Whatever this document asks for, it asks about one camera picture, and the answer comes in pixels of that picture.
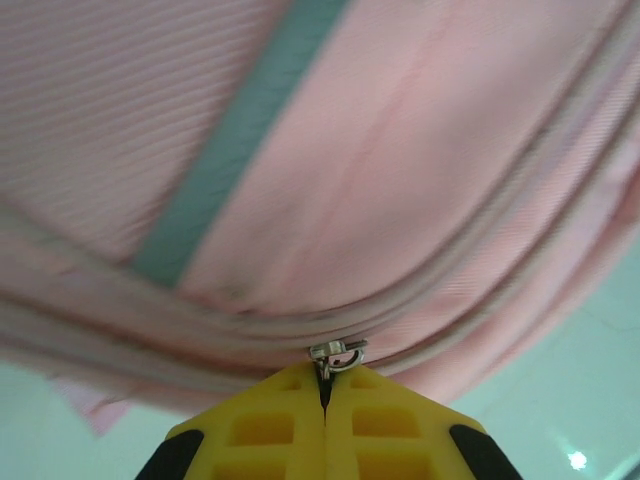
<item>teal trim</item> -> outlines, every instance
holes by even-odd
[[[142,248],[133,269],[176,285],[348,0],[297,0]]]

